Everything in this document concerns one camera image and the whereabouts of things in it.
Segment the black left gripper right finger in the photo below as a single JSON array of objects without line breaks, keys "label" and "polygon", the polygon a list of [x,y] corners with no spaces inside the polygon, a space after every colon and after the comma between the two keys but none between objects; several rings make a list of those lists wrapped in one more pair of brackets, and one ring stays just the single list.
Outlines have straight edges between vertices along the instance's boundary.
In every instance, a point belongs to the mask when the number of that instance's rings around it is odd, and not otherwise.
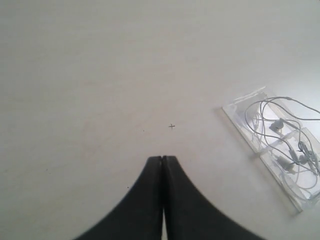
[{"label": "black left gripper right finger", "polygon": [[162,158],[163,208],[169,240],[261,240],[223,214],[196,188],[175,156]]}]

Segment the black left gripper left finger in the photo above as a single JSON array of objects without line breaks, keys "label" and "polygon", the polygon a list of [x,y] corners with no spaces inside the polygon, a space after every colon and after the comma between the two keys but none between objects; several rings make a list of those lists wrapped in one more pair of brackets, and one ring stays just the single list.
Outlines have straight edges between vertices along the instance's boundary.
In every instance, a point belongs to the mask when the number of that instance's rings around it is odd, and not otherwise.
[{"label": "black left gripper left finger", "polygon": [[162,229],[162,158],[152,156],[124,198],[77,239],[160,240]]}]

